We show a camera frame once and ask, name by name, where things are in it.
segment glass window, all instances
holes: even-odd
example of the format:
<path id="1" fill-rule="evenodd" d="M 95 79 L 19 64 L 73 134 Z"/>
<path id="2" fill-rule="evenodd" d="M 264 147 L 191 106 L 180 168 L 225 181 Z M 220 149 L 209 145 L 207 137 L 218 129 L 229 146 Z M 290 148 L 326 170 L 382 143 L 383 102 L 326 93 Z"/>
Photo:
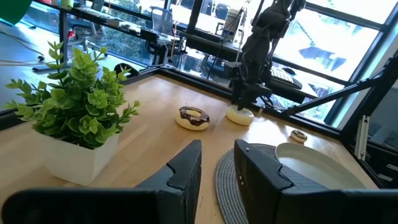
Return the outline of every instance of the glass window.
<path id="1" fill-rule="evenodd" d="M 22 21 L 58 34 L 59 14 L 56 9 L 32 2 Z"/>
<path id="2" fill-rule="evenodd" d="M 286 66 L 280 65 L 275 62 L 273 63 L 273 66 L 279 67 L 279 68 L 286 67 Z M 306 73 L 306 72 L 303 72 L 300 70 L 293 69 L 293 71 L 296 73 L 296 76 L 300 80 L 307 82 L 319 97 L 329 95 L 330 93 L 334 93 L 334 92 L 336 92 L 338 90 L 342 90 L 344 88 L 343 85 L 339 85 L 337 83 L 331 82 L 324 78 L 320 78 L 320 77 L 311 75 L 309 73 Z M 298 103 L 295 103 L 293 101 L 290 101 L 288 99 L 285 99 L 283 97 L 276 96 L 276 95 L 273 95 L 271 97 L 271 99 L 275 105 L 281 106 L 283 108 L 288 108 L 288 107 L 291 107 L 294 105 L 299 105 Z M 311 99 L 306 98 L 306 99 L 304 99 L 303 103 L 306 103 L 309 101 L 311 101 Z M 333 106 L 334 103 L 335 103 L 335 101 L 324 103 L 320 106 L 303 111 L 303 112 L 299 113 L 299 115 L 302 115 L 308 119 L 312 119 L 312 120 L 318 121 L 320 123 L 323 123 L 323 120 L 326 118 L 327 114 L 330 111 L 330 108 Z"/>
<path id="3" fill-rule="evenodd" d="M 397 0 L 307 0 L 308 2 L 383 24 Z"/>
<path id="4" fill-rule="evenodd" d="M 193 2 L 195 0 L 171 0 L 170 9 L 173 11 L 173 20 L 180 26 L 188 26 Z"/>
<path id="5" fill-rule="evenodd" d="M 398 151 L 398 84 L 383 98 L 370 118 L 368 139 Z"/>
<path id="6" fill-rule="evenodd" d="M 176 55 L 174 57 L 176 68 L 185 73 L 216 82 L 220 85 L 229 85 L 229 75 L 224 71 L 225 60 L 217 59 L 213 65 L 214 56 L 204 54 L 201 51 L 189 47 L 186 48 L 186 51 L 187 54 Z"/>
<path id="7" fill-rule="evenodd" d="M 105 13 L 108 13 L 108 10 L 108 7 L 102 8 L 102 11 Z M 152 22 L 145 19 L 119 12 L 114 9 L 111 9 L 109 14 L 140 26 L 152 28 Z M 130 58 L 144 65 L 152 64 L 153 55 L 148 53 L 146 42 L 144 40 L 108 27 L 103 27 L 103 29 L 105 32 L 98 33 L 92 41 L 98 47 L 107 47 L 108 52 Z"/>
<path id="8" fill-rule="evenodd" d="M 270 6 L 272 0 L 265 0 L 263 9 Z M 247 8 L 241 18 L 241 23 L 238 27 L 238 32 L 235 35 L 234 40 L 240 41 L 241 36 L 244 34 L 243 43 L 252 34 L 251 22 L 256 15 L 259 8 L 260 0 L 252 0 L 249 4 L 246 4 L 246 0 L 238 1 L 215 1 L 215 0 L 203 0 L 201 11 L 198 17 L 197 29 L 210 32 L 212 34 L 222 34 L 226 16 L 230 9 L 240 10 L 243 6 Z"/>
<path id="9" fill-rule="evenodd" d="M 119 6 L 126 7 L 130 10 L 150 15 L 151 6 L 164 7 L 164 0 L 106 0 Z"/>
<path id="10" fill-rule="evenodd" d="M 275 56 L 333 77 L 348 80 L 378 31 L 317 12 L 302 10 Z"/>

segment potted plant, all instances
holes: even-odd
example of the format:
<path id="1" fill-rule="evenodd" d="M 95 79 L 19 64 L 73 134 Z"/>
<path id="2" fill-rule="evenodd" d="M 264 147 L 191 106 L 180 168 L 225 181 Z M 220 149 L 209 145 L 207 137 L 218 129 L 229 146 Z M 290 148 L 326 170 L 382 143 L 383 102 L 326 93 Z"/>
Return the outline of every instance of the potted plant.
<path id="1" fill-rule="evenodd" d="M 46 150 L 46 167 L 54 176 L 88 185 L 116 152 L 118 134 L 132 115 L 138 115 L 139 102 L 128 104 L 122 114 L 116 111 L 126 103 L 120 81 L 129 70 L 116 74 L 103 67 L 103 76 L 97 78 L 98 61 L 104 59 L 106 48 L 98 55 L 94 52 L 94 58 L 74 48 L 72 66 L 66 70 L 67 62 L 60 63 L 63 54 L 58 52 L 62 43 L 49 44 L 55 63 L 46 66 L 57 72 L 47 78 L 58 83 L 35 86 L 12 79 L 6 86 L 20 89 L 17 95 L 26 103 L 12 100 L 6 108 L 17 110 L 23 121 L 35 121 L 33 129 L 41 134 L 40 146 Z"/>

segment donut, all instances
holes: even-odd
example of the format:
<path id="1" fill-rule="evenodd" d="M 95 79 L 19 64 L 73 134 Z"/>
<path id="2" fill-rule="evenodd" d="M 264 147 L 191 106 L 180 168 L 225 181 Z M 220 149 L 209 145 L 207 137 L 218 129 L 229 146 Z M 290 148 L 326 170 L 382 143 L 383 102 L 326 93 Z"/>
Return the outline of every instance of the donut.
<path id="1" fill-rule="evenodd" d="M 238 106 L 236 105 L 231 105 L 228 107 L 226 110 L 226 117 L 232 122 L 244 126 L 249 126 L 254 120 L 254 115 L 251 111 L 246 108 L 238 111 Z"/>
<path id="2" fill-rule="evenodd" d="M 209 126 L 210 117 L 201 109 L 193 106 L 183 106 L 175 115 L 175 121 L 183 128 L 202 131 Z"/>
<path id="3" fill-rule="evenodd" d="M 290 137 L 300 143 L 305 143 L 307 140 L 307 136 L 299 130 L 293 130 L 290 134 Z"/>

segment white plate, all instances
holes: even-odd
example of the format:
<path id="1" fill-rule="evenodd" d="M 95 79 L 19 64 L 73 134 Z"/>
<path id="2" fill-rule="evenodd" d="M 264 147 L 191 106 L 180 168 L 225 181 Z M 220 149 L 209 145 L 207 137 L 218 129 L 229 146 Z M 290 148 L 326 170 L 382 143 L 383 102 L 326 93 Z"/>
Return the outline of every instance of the white plate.
<path id="1" fill-rule="evenodd" d="M 365 189 L 348 169 L 309 147 L 282 143 L 276 147 L 280 163 L 329 189 Z"/>

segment tree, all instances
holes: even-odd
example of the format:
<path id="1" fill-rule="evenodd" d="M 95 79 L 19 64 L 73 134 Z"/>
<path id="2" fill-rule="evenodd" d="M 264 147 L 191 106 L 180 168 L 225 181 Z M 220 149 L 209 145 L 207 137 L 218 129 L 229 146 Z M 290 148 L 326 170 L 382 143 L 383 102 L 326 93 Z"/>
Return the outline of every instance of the tree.
<path id="1" fill-rule="evenodd" d="M 118 4 L 133 11 L 139 10 L 139 0 L 119 0 Z M 124 21 L 152 28 L 152 21 L 147 21 L 114 9 L 111 9 L 110 14 Z M 147 65 L 152 63 L 153 57 L 146 50 L 145 40 L 107 27 L 103 27 L 103 29 L 106 35 L 98 35 L 93 41 L 96 45 L 107 47 L 109 52 L 131 58 Z"/>

